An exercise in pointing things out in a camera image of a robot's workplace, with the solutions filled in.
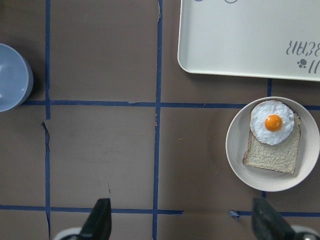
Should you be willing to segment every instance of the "orange egg yolk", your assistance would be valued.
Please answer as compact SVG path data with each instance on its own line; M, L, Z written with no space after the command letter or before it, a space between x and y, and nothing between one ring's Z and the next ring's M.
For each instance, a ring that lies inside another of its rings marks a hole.
M278 115L270 115L264 121L264 126L271 132L279 131L282 127L282 119Z

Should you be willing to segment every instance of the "white plate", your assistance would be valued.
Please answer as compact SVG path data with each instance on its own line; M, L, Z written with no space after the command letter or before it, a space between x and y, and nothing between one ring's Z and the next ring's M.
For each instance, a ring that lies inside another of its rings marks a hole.
M181 0L178 62L196 74L320 81L319 9L319 0Z
M243 164L248 147L250 113L257 104L268 100L281 101L301 118L301 138L293 174ZM246 105L234 117L226 135L225 149L232 170L245 184L266 192L282 191L303 181L317 163L320 151L319 129L312 115L299 103L284 97L265 97Z

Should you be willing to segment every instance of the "light blue bowl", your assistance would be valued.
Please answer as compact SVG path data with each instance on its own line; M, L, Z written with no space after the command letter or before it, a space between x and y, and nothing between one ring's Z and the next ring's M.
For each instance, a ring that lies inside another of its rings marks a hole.
M0 43L0 112L22 104L33 85L28 62L12 47Z

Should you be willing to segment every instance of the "bread slice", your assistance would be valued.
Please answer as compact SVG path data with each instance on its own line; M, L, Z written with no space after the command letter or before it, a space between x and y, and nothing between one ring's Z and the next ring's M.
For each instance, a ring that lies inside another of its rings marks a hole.
M300 117L294 114L294 127L291 134L276 145L259 142L250 131L248 148L244 153L246 166L293 174L296 167L300 141Z

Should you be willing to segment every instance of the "paw print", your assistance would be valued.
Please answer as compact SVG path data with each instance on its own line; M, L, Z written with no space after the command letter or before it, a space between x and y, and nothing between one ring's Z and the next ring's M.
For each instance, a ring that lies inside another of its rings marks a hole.
M306 68L306 64L307 64L307 61L305 59L301 59L300 61L297 62L297 64L299 65L299 68Z

